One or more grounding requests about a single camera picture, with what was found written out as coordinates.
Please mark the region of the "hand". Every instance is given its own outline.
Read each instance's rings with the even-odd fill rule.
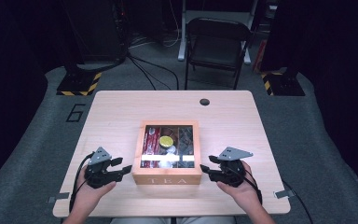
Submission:
[[[87,183],[84,183],[86,181],[84,178],[86,169],[87,165],[84,166],[80,171],[79,178],[77,180],[77,188],[80,189],[76,194],[75,204],[72,208],[72,212],[69,214],[64,223],[83,223],[97,206],[101,198],[116,186],[116,182],[114,181],[98,189],[90,187]]]
[[[251,167],[244,161],[241,161],[243,167],[249,174],[252,173]],[[254,179],[245,173],[245,178],[255,183]],[[230,195],[235,203],[249,216],[254,223],[275,223],[271,216],[267,213],[264,207],[258,201],[255,189],[246,181],[243,181],[236,188],[231,187],[223,182],[218,181],[217,187],[223,192]]]

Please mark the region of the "black cable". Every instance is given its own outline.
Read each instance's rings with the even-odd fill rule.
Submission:
[[[143,69],[143,67],[140,64],[138,64],[135,60],[133,60],[132,57],[128,57],[128,58],[133,62],[133,64],[135,64],[135,66],[137,66],[144,73],[147,80],[149,80],[150,84],[152,85],[153,90],[156,90],[156,87],[154,86],[152,80],[150,80],[150,77],[147,76],[147,72]]]
[[[143,60],[143,59],[140,59],[140,58],[138,58],[138,57],[136,57],[136,56],[130,55],[130,57],[132,57],[133,59],[136,59],[136,60],[138,60],[138,61],[140,61],[140,62],[154,65],[154,66],[156,66],[156,67],[158,67],[158,68],[161,68],[161,69],[163,69],[163,70],[166,70],[166,71],[172,73],[173,76],[174,76],[175,79],[176,79],[176,89],[179,91],[179,79],[178,79],[178,76],[177,76],[173,71],[171,71],[170,69],[168,69],[168,68],[166,68],[166,67],[164,67],[164,66],[161,66],[161,65],[158,65],[158,64],[151,63],[151,62],[145,61],[145,60]]]
[[[150,74],[149,72],[146,71],[146,69],[144,69],[145,73],[147,73],[149,76],[151,76],[153,79],[155,79],[157,82],[161,83],[162,85],[166,86],[168,88],[168,90],[171,90],[171,88],[163,83],[162,81],[158,80],[156,77],[154,77],[152,74]]]
[[[313,224],[313,220],[312,217],[310,216],[310,212],[307,209],[307,206],[304,204],[304,202],[301,200],[300,196],[298,196],[298,194],[292,189],[292,187],[290,187],[290,185],[288,183],[286,183],[286,181],[282,180],[283,184],[286,185],[294,194],[295,196],[298,198],[298,200],[300,201],[301,205],[303,206],[305,212],[307,213],[308,218],[310,219],[310,223]]]
[[[146,77],[147,77],[147,75],[151,76],[151,77],[152,77],[153,79],[155,79],[157,82],[159,82],[159,83],[161,83],[162,85],[166,86],[166,87],[168,88],[168,90],[171,90],[171,88],[170,88],[167,84],[161,82],[161,81],[158,80],[156,77],[154,77],[153,75],[151,75],[149,72],[147,72],[147,71],[146,71],[139,63],[137,63],[135,60],[140,61],[140,62],[143,62],[143,63],[148,63],[148,64],[151,64],[151,65],[154,65],[154,66],[156,66],[156,67],[158,67],[158,68],[161,68],[161,69],[164,69],[164,70],[167,70],[167,71],[173,73],[174,76],[175,76],[175,78],[176,78],[176,89],[179,90],[179,80],[178,80],[178,78],[177,78],[177,75],[176,75],[173,71],[171,71],[171,70],[169,70],[169,69],[167,69],[167,68],[165,68],[165,67],[163,67],[163,66],[160,66],[160,65],[158,65],[158,64],[150,63],[150,62],[145,61],[145,60],[143,60],[143,59],[140,59],[140,58],[138,58],[138,57],[134,57],[134,56],[130,55],[129,53],[128,53],[127,57],[128,57],[139,69],[141,69],[141,71],[146,75]]]
[[[74,187],[72,189],[72,195],[71,195],[71,200],[69,201],[69,212],[72,211],[72,208],[74,207],[74,203],[75,203],[75,199],[76,199],[76,194],[78,192],[78,190],[80,189],[81,186],[83,186],[84,183],[81,184],[81,186],[79,188],[77,188],[77,180],[79,178],[80,175],[80,171],[83,168],[83,164],[84,162],[86,162],[86,160],[90,159],[92,157],[92,155],[94,155],[94,152],[92,152],[91,154],[89,154],[88,156],[86,156],[86,158],[84,158],[84,160],[80,163],[79,167],[77,168],[77,172],[76,172],[76,177],[75,177],[75,183],[74,183]]]

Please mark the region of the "gray carpet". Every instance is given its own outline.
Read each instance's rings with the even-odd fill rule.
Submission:
[[[252,59],[259,41],[257,39],[250,49]],[[147,44],[131,48],[130,53],[173,70],[179,77],[182,90],[185,63],[177,61],[178,48],[178,43],[170,48]],[[142,65],[155,78],[175,90],[172,74],[151,65]],[[56,95],[56,88],[64,75],[63,68],[46,74],[48,90],[45,99],[0,171],[0,223],[60,223],[52,215],[54,204],[46,203],[46,200],[61,188],[94,97],[94,94]],[[167,87],[152,80],[158,91],[167,90]],[[238,89],[253,93],[282,179],[301,197],[314,223],[358,223],[356,175],[340,158],[324,129],[311,83],[301,75],[298,75],[298,80],[306,93],[305,97],[268,96],[260,75],[252,72],[251,65],[244,65]],[[222,89],[193,82],[189,83],[189,88]],[[143,73],[126,60],[118,67],[103,72],[96,91],[101,90],[152,91],[153,88]],[[79,107],[84,109],[84,114],[79,122],[65,122],[74,104],[85,104]],[[293,197],[289,201],[291,211],[286,215],[273,216],[274,219],[278,223],[310,223],[299,200]],[[89,218],[87,223],[109,223],[109,220]],[[250,223],[250,220],[241,216],[238,223]]]

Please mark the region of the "wrist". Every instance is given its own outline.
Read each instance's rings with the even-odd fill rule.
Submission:
[[[82,224],[86,221],[88,215],[84,213],[77,212],[77,210],[72,210],[69,216],[63,222],[64,224]]]

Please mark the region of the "wooden table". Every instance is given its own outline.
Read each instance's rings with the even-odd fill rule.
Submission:
[[[201,105],[206,98],[209,105]],[[269,141],[249,91],[99,91],[95,95],[77,147],[62,183],[71,192],[81,161],[98,147],[113,158],[123,157],[118,170],[132,165],[142,120],[197,120],[200,126],[201,164],[218,169],[209,155],[218,156],[227,146],[253,152],[244,159],[251,167],[270,214],[290,211],[287,198],[274,191],[283,184]],[[69,199],[58,200],[53,214],[68,216]],[[196,186],[137,186],[131,174],[101,200],[93,217],[196,217],[243,215],[232,198],[206,174]]]

